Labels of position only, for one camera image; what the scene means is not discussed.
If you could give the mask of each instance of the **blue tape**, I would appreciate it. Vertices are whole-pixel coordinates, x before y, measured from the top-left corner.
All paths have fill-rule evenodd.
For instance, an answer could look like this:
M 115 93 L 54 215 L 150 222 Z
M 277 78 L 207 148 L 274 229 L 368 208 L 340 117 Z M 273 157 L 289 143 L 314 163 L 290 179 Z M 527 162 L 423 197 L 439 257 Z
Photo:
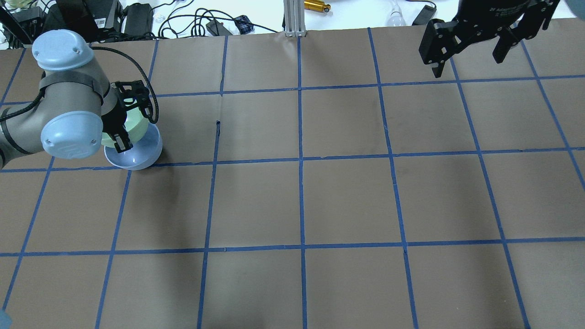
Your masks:
M 203 323 L 203 303 L 205 302 L 205 281 L 207 279 L 207 260 L 209 257 L 209 240 L 211 237 L 211 218 L 214 208 L 214 193 L 215 193 L 215 175 L 218 166 L 218 152 L 219 152 L 219 135 L 221 130 L 221 123 L 216 123 L 215 130 L 215 147 L 214 147 L 214 163 L 211 171 L 211 188 L 209 191 L 209 205 L 207 208 L 207 227 L 205 229 L 205 252 L 203 254 L 203 267 L 201 269 L 201 290 L 199 291 L 199 311 L 197 315 L 197 329 L 201 329 Z
M 113 257 L 116 251 L 116 243 L 118 242 L 118 234 L 120 232 L 120 224 L 122 223 L 122 216 L 124 213 L 124 206 L 126 205 L 126 196 L 128 194 L 128 187 L 130 186 L 130 178 L 132 177 L 132 171 L 128 170 L 126 175 L 126 183 L 124 184 L 124 190 L 122 192 L 122 201 L 120 202 L 120 209 L 118 210 L 118 219 L 116 220 L 116 228 L 113 232 L 112 246 L 108 252 L 108 266 L 106 267 L 106 273 L 104 276 L 104 285 L 102 286 L 102 293 L 99 298 L 98 315 L 95 319 L 95 329 L 99 329 L 99 325 L 102 320 L 102 312 L 104 310 L 104 302 L 106 299 L 106 291 L 108 290 L 109 276 L 112 270 Z
M 307 262 L 305 257 L 305 192 L 303 187 L 304 158 L 302 152 L 302 54 L 301 37 L 297 37 L 297 87 L 298 87 L 298 196 L 301 234 L 301 300 L 302 327 L 307 329 Z
M 150 70 L 149 70 L 149 72 L 148 72 L 148 79 L 149 79 L 149 80 L 151 80 L 151 79 L 152 79 L 152 72 L 153 72 L 153 70 L 154 70 L 154 62 L 156 61 L 156 53 L 158 52 L 158 50 L 159 50 L 159 41 L 158 41 L 158 40 L 156 40 L 156 41 L 154 42 L 154 51 L 153 51 L 153 53 L 152 53 L 152 60 L 151 60 L 151 62 L 150 62 Z
M 402 208 L 400 206 L 400 194 L 398 192 L 398 183 L 396 181 L 396 171 L 394 167 L 394 156 L 392 153 L 392 144 L 390 143 L 390 135 L 388 134 L 388 123 L 386 121 L 386 106 L 384 105 L 384 94 L 382 93 L 382 83 L 380 82 L 380 69 L 378 67 L 378 59 L 376 56 L 376 47 L 374 46 L 374 38 L 371 35 L 371 29 L 367 28 L 368 37 L 370 38 L 371 53 L 374 59 L 374 68 L 376 69 L 376 81 L 378 82 L 378 96 L 380 97 L 380 108 L 382 112 L 382 122 L 384 125 L 384 135 L 386 137 L 386 147 L 388 148 L 388 158 L 390 159 L 390 173 L 392 176 L 392 185 L 394 188 L 394 199 L 396 202 L 396 210 L 398 213 L 398 226 L 400 227 L 400 240 L 402 243 L 402 250 L 404 255 L 404 269 L 406 271 L 406 280 L 408 288 L 408 298 L 410 300 L 410 310 L 412 313 L 412 324 L 415 329 L 418 329 L 417 308 L 414 300 L 414 290 L 412 288 L 412 277 L 410 273 L 410 261 L 408 259 L 408 244 L 406 233 L 404 231 L 404 221 L 402 218 Z
M 18 68 L 20 67 L 20 64 L 22 63 L 22 59 L 25 57 L 25 52 L 26 52 L 26 48 L 22 50 L 22 53 L 20 54 L 20 58 L 18 58 L 18 62 L 16 63 L 16 67 L 14 68 L 14 71 L 12 72 L 12 75 L 10 76 L 10 81 L 8 81 L 8 85 L 6 86 L 6 90 L 4 91 L 4 95 L 2 95 L 2 99 L 0 99 L 0 104 L 5 104 L 4 101 L 6 100 L 6 96 L 8 96 L 8 91 L 10 91 L 10 87 L 12 86 L 12 83 L 14 82 L 14 77 L 16 77 L 16 72 L 18 72 Z
M 528 59 L 528 64 L 530 64 L 530 68 L 532 69 L 532 73 L 534 74 L 534 77 L 536 78 L 536 83 L 538 84 L 538 88 L 541 90 L 542 97 L 545 100 L 545 103 L 549 109 L 550 115 L 552 116 L 552 118 L 555 122 L 556 128 L 559 131 L 560 137 L 563 140 L 563 143 L 565 144 L 567 152 L 569 153 L 569 156 L 571 158 L 571 162 L 573 163 L 573 167 L 575 168 L 575 172 L 577 173 L 577 177 L 579 178 L 579 182 L 581 182 L 581 187 L 583 188 L 583 190 L 585 190 L 585 179 L 583 179 L 583 174 L 581 173 L 581 169 L 579 168 L 579 164 L 577 163 L 577 159 L 575 159 L 575 155 L 571 151 L 571 146 L 569 145 L 569 141 L 567 140 L 567 137 L 565 136 L 565 132 L 563 132 L 563 128 L 561 127 L 559 119 L 557 118 L 557 116 L 555 114 L 555 110 L 552 108 L 552 104 L 550 103 L 550 100 L 549 100 L 548 96 L 546 95 L 546 91 L 544 89 L 544 86 L 542 85 L 540 77 L 538 76 L 538 73 L 536 72 L 536 68 L 534 67 L 534 63 L 532 62 L 532 59 L 530 58 L 530 54 L 528 53 L 528 49 L 526 48 L 524 41 L 520 41 L 520 44 L 522 44 L 522 49 L 524 50 L 524 53 L 526 54 L 526 58 Z
M 223 95 L 223 83 L 225 81 L 225 62 L 228 57 L 228 36 L 223 41 L 223 59 L 221 63 L 221 82 L 219 83 L 219 94 Z
M 44 175 L 43 185 L 40 188 L 39 198 L 35 204 L 35 210 L 33 212 L 32 218 L 30 219 L 29 228 L 26 230 L 25 240 L 22 243 L 22 248 L 20 249 L 20 256 L 18 256 L 18 260 L 16 261 L 16 267 L 14 268 L 14 272 L 12 274 L 12 278 L 10 280 L 10 285 L 8 286 L 8 291 L 6 292 L 6 297 L 4 298 L 4 304 L 2 305 L 2 309 L 5 310 L 8 306 L 8 301 L 10 300 L 10 295 L 12 294 L 12 289 L 14 288 L 14 282 L 16 281 L 16 277 L 18 276 L 18 271 L 20 269 L 20 264 L 22 263 L 23 254 L 26 251 L 26 246 L 29 243 L 30 234 L 33 231 L 33 227 L 35 225 L 35 220 L 37 214 L 39 213 L 40 204 L 43 200 L 44 191 L 47 188 L 47 182 L 49 181 L 49 176 L 51 175 L 51 168 L 53 167 L 53 163 L 55 162 L 55 157 L 51 158 L 49 162 L 49 166 L 47 168 L 47 173 Z
M 453 68 L 453 73 L 455 75 L 455 80 L 457 81 L 457 88 L 459 89 L 461 101 L 463 102 L 463 108 L 465 109 L 465 115 L 467 116 L 467 121 L 469 123 L 469 129 L 471 130 L 473 142 L 475 143 L 475 146 L 476 146 L 476 149 L 478 152 L 477 156 L 479 157 L 481 171 L 483 172 L 483 177 L 484 177 L 484 180 L 486 181 L 487 191 L 488 191 L 488 194 L 490 196 L 490 201 L 491 201 L 491 206 L 492 206 L 493 211 L 494 211 L 495 221 L 498 225 L 498 230 L 500 232 L 500 239 L 502 240 L 502 246 L 504 247 L 504 254 L 506 257 L 506 261 L 508 263 L 508 269 L 510 270 L 510 276 L 512 279 L 512 284 L 514 285 L 514 292 L 516 293 L 516 299 L 518 300 L 518 306 L 520 307 L 520 313 L 522 315 L 524 327 L 530 328 L 530 323 L 528 322 L 528 316 L 526 314 L 526 310 L 524 309 L 524 302 L 522 301 L 522 295 L 520 294 L 520 288 L 518 286 L 518 281 L 516 280 L 516 273 L 514 271 L 514 265 L 512 264 L 512 258 L 510 257 L 510 251 L 508 250 L 508 245 L 505 242 L 506 237 L 504 234 L 504 228 L 502 227 L 502 222 L 500 220 L 500 213 L 498 211 L 498 206 L 495 203 L 494 192 L 491 189 L 490 178 L 487 174 L 486 164 L 483 160 L 483 155 L 481 152 L 481 147 L 479 145 L 479 140 L 477 138 L 477 134 L 476 134 L 475 128 L 473 126 L 473 121 L 471 118 L 471 114 L 469 112 L 469 107 L 467 106 L 467 101 L 465 100 L 465 94 L 463 93 L 463 87 L 461 86 L 461 83 L 459 82 L 459 75 L 457 73 L 455 61 L 453 61 L 453 59 L 450 59 L 450 61 L 451 61 L 451 66 Z

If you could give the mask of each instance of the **electrical wire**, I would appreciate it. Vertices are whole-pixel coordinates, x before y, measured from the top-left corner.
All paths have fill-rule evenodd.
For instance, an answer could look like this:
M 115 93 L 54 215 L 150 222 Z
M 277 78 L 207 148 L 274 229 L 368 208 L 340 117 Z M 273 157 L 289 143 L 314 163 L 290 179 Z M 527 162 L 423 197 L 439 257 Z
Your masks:
M 3 116 L 0 116 L 0 122 L 2 121 L 6 121 L 8 119 L 14 118 L 15 116 L 27 113 L 28 111 L 30 111 L 31 109 L 34 109 L 40 102 L 40 99 L 43 98 L 44 96 L 44 90 L 39 91 L 37 97 L 35 97 L 35 99 L 26 107 L 14 112 L 14 113 L 10 113 L 10 114 L 6 114 Z
M 113 49 L 113 48 L 108 48 L 108 47 L 95 47 L 95 46 L 91 46 L 91 48 L 94 50 L 105 50 L 107 52 L 113 52 L 113 53 L 116 53 L 118 55 L 121 55 L 121 56 L 127 58 L 129 61 L 131 61 L 132 64 L 134 64 L 136 66 L 136 68 L 138 68 L 138 70 L 140 71 L 140 74 L 142 75 L 142 77 L 144 78 L 144 81 L 146 82 L 146 86 L 150 90 L 150 94 L 152 95 L 152 100 L 154 102 L 154 112 L 149 117 L 147 117 L 147 119 L 151 124 L 157 123 L 159 121 L 159 102 L 156 99 L 156 94 L 154 93 L 154 90 L 152 89 L 152 85 L 150 84 L 150 80 L 148 79 L 148 76 L 146 75 L 146 73 L 144 72 L 144 70 L 142 69 L 140 64 L 138 64 L 138 62 L 136 60 L 134 60 L 132 57 L 130 57 L 130 55 L 128 55 L 124 52 L 121 52 L 118 49 Z
M 406 1 L 408 1 L 408 2 L 428 2 L 429 4 L 432 4 L 435 9 L 437 8 L 437 4 L 430 1 L 430 0 L 406 0 Z
M 215 19 L 220 19 L 220 20 L 231 20 L 231 21 L 233 21 L 233 22 L 237 22 L 237 23 L 247 23 L 248 25 L 253 25 L 253 26 L 256 26 L 256 27 L 258 27 L 258 28 L 261 28 L 261 29 L 268 30 L 268 31 L 270 31 L 270 32 L 278 33 L 278 31 L 275 31 L 275 30 L 273 30 L 273 29 L 267 28 L 267 27 L 265 27 L 265 26 L 262 26 L 262 25 L 258 25 L 258 24 L 254 24 L 254 23 L 249 23 L 248 21 L 245 21 L 245 20 L 231 19 L 231 18 L 223 18 L 223 17 L 199 16 L 199 15 L 176 15 L 176 16 L 172 16 L 172 17 L 169 17 L 169 18 L 167 18 L 167 19 L 166 19 L 166 20 L 165 20 L 163 23 L 167 23 L 168 21 L 170 21 L 170 20 L 172 20 L 172 19 L 175 19 L 175 18 L 180 18 L 180 17 L 193 17 L 193 18 L 197 18 L 197 17 L 199 17 L 199 18 L 200 18 L 200 17 L 203 17 L 203 18 L 208 18 L 208 19 L 213 19 L 213 18 L 215 18 Z

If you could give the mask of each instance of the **blue tape grid line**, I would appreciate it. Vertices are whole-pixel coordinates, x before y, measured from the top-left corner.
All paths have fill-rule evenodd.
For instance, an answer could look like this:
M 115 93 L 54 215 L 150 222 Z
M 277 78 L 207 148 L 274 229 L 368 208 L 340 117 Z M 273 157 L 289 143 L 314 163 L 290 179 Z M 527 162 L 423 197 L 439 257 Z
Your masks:
M 106 267 L 106 274 L 104 277 L 104 285 L 102 286 L 102 294 L 99 298 L 98 315 L 95 319 L 95 329 L 99 328 L 99 324 L 102 320 L 102 311 L 104 310 L 104 302 L 106 299 L 106 291 L 108 290 L 109 275 L 112 270 L 113 257 L 116 251 L 116 243 L 118 242 L 118 234 L 120 232 L 120 224 L 122 223 L 122 215 L 124 213 L 124 205 L 126 204 L 126 196 L 128 194 L 128 186 L 130 186 L 130 178 L 132 172 L 128 170 L 126 175 L 126 183 L 124 184 L 124 190 L 122 192 L 122 201 L 120 202 L 120 209 L 118 211 L 118 219 L 116 220 L 116 228 L 114 229 L 112 246 L 109 251 L 108 266 Z
M 555 238 L 518 238 L 518 239 L 488 239 L 488 240 L 453 240 L 453 241 L 410 241 L 408 246 L 462 246 L 462 245 L 498 245 L 507 244 L 537 244 L 551 242 L 585 242 L 585 237 L 555 237 Z M 129 249 L 115 250 L 114 255 L 157 255 L 161 253 L 204 253 L 204 252 L 244 252 L 244 251 L 273 251 L 273 250 L 301 250 L 301 249 L 348 249 L 348 248 L 402 248 L 402 242 L 365 242 L 348 244 L 305 244 L 299 245 L 265 245 L 240 247 L 214 248 L 177 248 L 177 249 Z M 109 250 L 89 251 L 41 251 L 41 252 L 4 252 L 0 257 L 42 257 L 42 256 L 95 256 L 109 255 Z
M 156 40 L 154 43 L 154 50 L 153 50 L 152 59 L 150 62 L 150 69 L 149 69 L 149 74 L 148 74 L 149 80 L 152 79 L 152 74 L 153 74 L 153 70 L 154 70 L 154 62 L 156 61 L 156 54 L 158 52 L 158 49 L 159 49 L 159 41 Z M 110 170 L 113 168 L 112 167 L 94 167 L 92 169 L 94 169 L 94 170 Z M 122 223 L 122 216 L 123 216 L 123 212 L 124 212 L 124 206 L 126 205 L 126 196 L 128 194 L 128 187 L 130 186 L 130 179 L 131 178 L 132 178 L 132 172 L 130 170 L 128 170 L 128 173 L 126 175 L 126 182 L 124 184 L 124 190 L 122 192 L 122 201 L 120 202 L 120 209 L 118 211 L 118 219 L 116 220 L 116 228 L 114 229 L 114 233 L 113 233 L 112 246 L 111 246 L 109 254 L 108 254 L 109 255 L 108 266 L 106 267 L 106 272 L 105 272 L 105 276 L 104 276 L 104 285 L 102 286 L 102 293 L 101 293 L 101 296 L 99 298 L 98 314 L 97 314 L 96 319 L 95 319 L 95 327 L 94 327 L 95 329 L 99 329 L 99 326 L 100 326 L 101 320 L 102 320 L 102 312 L 104 310 L 106 293 L 108 291 L 109 276 L 110 276 L 110 273 L 112 271 L 113 257 L 116 255 L 116 243 L 118 242 L 118 234 L 120 231 L 120 225 Z
M 305 257 L 305 193 L 303 187 L 304 156 L 302 152 L 302 57 L 301 37 L 297 37 L 297 76 L 298 76 L 298 195 L 299 218 L 301 230 L 301 299 L 302 299 L 302 327 L 307 329 L 307 262 Z
M 376 80 L 378 86 L 378 94 L 380 97 L 380 108 L 382 112 L 382 123 L 384 124 L 384 135 L 386 137 L 386 146 L 388 147 L 388 154 L 390 160 L 390 174 L 392 176 L 392 185 L 394 187 L 394 199 L 396 202 L 396 210 L 398 212 L 398 225 L 400 227 L 400 240 L 402 243 L 402 255 L 404 257 L 404 269 L 406 271 L 406 280 L 408 288 L 408 298 L 410 299 L 410 310 L 412 313 L 412 324 L 415 329 L 418 329 L 417 307 L 414 300 L 414 291 L 412 288 L 412 277 L 410 273 L 410 261 L 408 260 L 408 242 L 406 239 L 406 232 L 404 231 L 404 221 L 402 219 L 402 207 L 400 206 L 400 194 L 398 192 L 398 182 L 396 180 L 396 171 L 394 166 L 394 154 L 392 152 L 392 144 L 390 142 L 390 135 L 388 134 L 388 123 L 386 121 L 386 106 L 384 105 L 384 94 L 382 93 L 382 83 L 380 80 L 380 69 L 378 67 L 378 58 L 376 56 L 376 47 L 374 46 L 374 39 L 371 35 L 371 29 L 367 29 L 368 37 L 370 38 L 371 53 L 374 59 L 374 68 L 376 69 Z
M 219 85 L 219 94 L 223 96 L 223 82 L 225 81 L 225 64 L 228 56 L 228 36 L 225 36 L 223 42 L 223 59 L 221 65 L 221 82 Z M 209 189 L 209 205 L 207 208 L 207 226 L 205 229 L 205 249 L 203 250 L 203 266 L 201 268 L 201 288 L 199 290 L 199 309 L 197 313 L 197 329 L 201 329 L 203 325 L 203 309 L 205 303 L 205 283 L 207 281 L 207 263 L 209 259 L 209 240 L 211 239 L 211 218 L 214 209 L 214 194 L 215 194 L 215 177 L 218 167 L 218 153 L 219 153 L 219 136 L 221 134 L 221 123 L 216 122 L 215 129 L 215 146 L 214 159 L 211 170 L 211 187 Z
M 534 74 L 534 77 L 536 78 L 536 83 L 538 84 L 538 88 L 540 88 L 540 90 L 541 90 L 542 98 L 544 98 L 544 100 L 546 102 L 546 106 L 549 109 L 550 115 L 552 116 L 553 120 L 555 121 L 555 125 L 559 131 L 560 137 L 563 139 L 563 143 L 565 144 L 566 150 L 569 153 L 571 161 L 573 162 L 573 166 L 575 167 L 575 172 L 577 173 L 577 177 L 579 178 L 579 181 L 581 182 L 581 186 L 582 186 L 583 190 L 585 190 L 585 180 L 583 179 L 583 174 L 581 173 L 581 170 L 579 169 L 579 165 L 577 164 L 577 160 L 575 159 L 575 155 L 573 154 L 573 151 L 571 150 L 571 146 L 569 145 L 569 141 L 567 140 L 567 136 L 565 135 L 565 132 L 563 132 L 563 128 L 560 126 L 559 119 L 557 118 L 557 116 L 555 114 L 555 110 L 553 109 L 552 104 L 550 103 L 550 100 L 549 100 L 548 96 L 546 95 L 546 91 L 542 85 L 541 78 L 538 76 L 538 73 L 536 72 L 536 68 L 534 67 L 534 63 L 532 62 L 532 59 L 530 58 L 530 54 L 528 53 L 528 49 L 526 48 L 524 41 L 522 40 L 520 42 L 520 44 L 522 45 L 522 49 L 524 50 L 524 53 L 526 54 L 526 58 L 528 59 L 528 64 L 530 64 L 530 68 L 532 69 L 532 73 Z
M 530 323 L 528 322 L 528 316 L 526 314 L 526 310 L 524 309 L 524 302 L 522 301 L 522 294 L 520 293 L 520 288 L 518 286 L 518 281 L 516 279 L 516 273 L 514 271 L 514 265 L 512 264 L 512 258 L 510 257 L 510 250 L 508 249 L 508 244 L 506 242 L 506 237 L 504 234 L 504 228 L 502 227 L 502 222 L 500 220 L 500 213 L 498 211 L 498 206 L 495 202 L 495 197 L 494 197 L 494 192 L 492 191 L 491 188 L 491 183 L 490 183 L 490 178 L 489 175 L 487 173 L 487 168 L 486 168 L 486 163 L 483 159 L 483 154 L 481 152 L 481 147 L 479 144 L 479 140 L 477 138 L 477 134 L 475 131 L 475 128 L 473 126 L 473 121 L 472 121 L 472 117 L 471 117 L 471 113 L 469 112 L 469 107 L 467 106 L 467 101 L 465 100 L 465 94 L 463 93 L 463 87 L 461 85 L 461 83 L 459 82 L 459 75 L 457 73 L 457 67 L 455 66 L 455 61 L 453 59 L 451 59 L 451 66 L 453 68 L 453 73 L 455 75 L 455 80 L 457 80 L 457 87 L 459 89 L 459 94 L 461 96 L 461 101 L 463 102 L 463 108 L 465 109 L 465 115 L 467 116 L 467 121 L 469 123 L 469 129 L 471 130 L 472 136 L 473 136 L 473 142 L 475 143 L 476 149 L 477 149 L 477 156 L 479 158 L 479 162 L 481 165 L 481 171 L 483 172 L 483 177 L 484 180 L 486 181 L 486 187 L 487 187 L 487 191 L 488 194 L 490 196 L 490 201 L 491 201 L 491 206 L 493 208 L 494 211 L 494 216 L 495 216 L 495 221 L 498 225 L 498 230 L 500 232 L 500 239 L 502 241 L 502 246 L 504 247 L 504 254 L 506 257 L 506 261 L 508 263 L 508 269 L 510 271 L 510 276 L 512 279 L 512 284 L 514 286 L 514 292 L 516 293 L 516 299 L 518 300 L 518 305 L 520 308 L 520 313 L 522 315 L 522 320 L 524 322 L 524 327 L 525 328 L 530 328 Z
M 14 283 L 16 282 L 16 277 L 17 277 L 19 269 L 20 269 L 20 264 L 22 263 L 23 254 L 26 251 L 26 245 L 29 243 L 30 235 L 33 231 L 33 226 L 35 225 L 35 220 L 36 220 L 37 214 L 39 213 L 40 204 L 43 200 L 44 191 L 47 187 L 47 182 L 49 181 L 49 176 L 51 175 L 51 168 L 53 167 L 54 161 L 55 161 L 55 157 L 52 157 L 51 162 L 49 162 L 49 166 L 47 168 L 47 173 L 44 175 L 43 185 L 41 186 L 40 192 L 39 192 L 39 198 L 37 199 L 37 202 L 35 205 L 35 210 L 33 212 L 31 219 L 30 219 L 29 228 L 26 231 L 25 240 L 22 243 L 22 247 L 20 249 L 20 255 L 18 256 L 18 260 L 16 261 L 16 266 L 14 268 L 14 272 L 13 272 L 12 278 L 10 280 L 10 285 L 8 286 L 8 291 L 6 292 L 6 297 L 4 298 L 4 303 L 2 304 L 3 310 L 6 310 L 6 307 L 8 306 L 8 301 L 10 300 L 10 295 L 12 294 L 12 289 L 14 288 Z

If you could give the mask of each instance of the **black cable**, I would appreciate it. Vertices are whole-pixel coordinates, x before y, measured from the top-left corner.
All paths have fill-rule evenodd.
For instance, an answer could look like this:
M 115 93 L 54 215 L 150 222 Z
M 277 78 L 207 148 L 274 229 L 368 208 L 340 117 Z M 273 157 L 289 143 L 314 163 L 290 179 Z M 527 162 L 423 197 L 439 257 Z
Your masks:
M 408 1 L 408 2 L 428 2 L 429 4 L 432 4 L 435 9 L 437 8 L 437 4 L 430 1 L 430 0 L 406 0 L 406 1 Z
M 199 15 L 176 15 L 176 16 L 173 16 L 173 17 L 169 17 L 169 18 L 167 18 L 167 19 L 166 19 L 166 20 L 165 20 L 163 23 L 167 23 L 168 21 L 170 21 L 170 20 L 172 20 L 172 19 L 175 19 L 175 18 L 180 18 L 180 17 L 201 17 L 201 16 L 199 16 Z M 203 18 L 211 19 L 211 18 L 213 18 L 213 17 L 211 17 L 211 16 L 203 16 Z M 234 22 L 237 22 L 237 23 L 247 23 L 247 24 L 249 24 L 249 25 L 257 26 L 258 28 L 261 28 L 261 29 L 268 30 L 268 31 L 270 31 L 270 32 L 278 33 L 278 31 L 275 31 L 275 30 L 273 30 L 273 29 L 267 28 L 267 27 L 265 27 L 265 26 L 262 26 L 262 25 L 258 25 L 258 24 L 254 24 L 254 23 L 249 23 L 249 22 L 248 22 L 248 21 L 246 21 L 246 20 L 240 20 L 240 19 L 231 19 L 231 18 L 222 18 L 222 17 L 215 17 L 215 19 L 221 19 L 221 20 L 232 20 L 232 21 L 234 21 Z
M 162 7 L 162 6 L 170 6 L 170 5 L 174 4 L 174 3 L 175 3 L 175 1 L 177 1 L 177 0 L 173 0 L 173 1 L 171 1 L 169 4 L 160 4 L 160 5 L 158 5 L 158 6 L 154 6 L 154 7 L 150 8 L 150 12 L 149 12 L 149 13 L 154 13 L 154 10 L 155 10 L 155 9 L 157 9 L 157 8 L 160 8 L 160 7 Z
M 6 114 L 4 116 L 0 116 L 0 122 L 14 118 L 15 116 L 27 113 L 31 109 L 34 109 L 39 104 L 40 99 L 43 98 L 43 96 L 44 96 L 44 90 L 40 90 L 37 97 L 29 105 L 27 105 L 25 108 L 22 108 L 16 112 Z
M 188 4 L 186 4 L 186 5 L 184 5 L 184 6 L 181 6 L 181 7 L 178 7 L 178 8 L 175 8 L 173 11 L 171 11 L 171 14 L 169 14 L 169 17 L 171 17 L 171 16 L 172 16 L 172 15 L 173 15 L 175 12 L 177 12 L 177 11 L 179 11 L 179 10 L 183 9 L 183 8 L 186 8 L 186 7 L 190 6 L 190 5 L 191 5 L 191 4 L 192 4 L 194 1 L 195 1 L 195 0 L 191 0 L 191 1 L 190 1 Z M 163 27 L 164 27 L 164 24 L 165 24 L 165 23 L 167 23 L 167 22 L 168 22 L 168 19 L 166 19 L 166 20 L 165 20 L 165 21 L 164 21 L 164 22 L 163 22 L 163 23 L 160 25 L 160 27 L 159 27 L 159 33 L 157 34 L 158 36 L 162 36 L 162 35 L 161 35 L 161 33 L 162 33 L 162 29 L 163 29 Z
M 146 82 L 146 86 L 150 90 L 150 94 L 152 95 L 152 99 L 154 102 L 154 113 L 152 113 L 151 116 L 147 119 L 151 124 L 157 123 L 159 121 L 159 102 L 156 99 L 156 94 L 154 93 L 154 90 L 152 89 L 152 85 L 150 84 L 150 80 L 148 79 L 148 76 L 146 75 L 146 73 L 144 73 L 144 70 L 142 69 L 140 64 L 138 64 L 137 61 L 135 61 L 132 57 L 130 57 L 130 55 L 128 55 L 124 52 L 121 52 L 120 50 L 117 50 L 117 49 L 107 48 L 107 47 L 95 47 L 95 46 L 91 46 L 91 48 L 94 50 L 105 50 L 108 52 L 113 52 L 113 53 L 116 53 L 118 55 L 121 55 L 121 56 L 127 58 L 129 61 L 131 61 L 132 64 L 134 64 L 136 66 L 136 68 L 138 68 L 138 70 L 140 71 L 140 74 L 142 74 L 142 77 L 144 78 L 144 81 Z

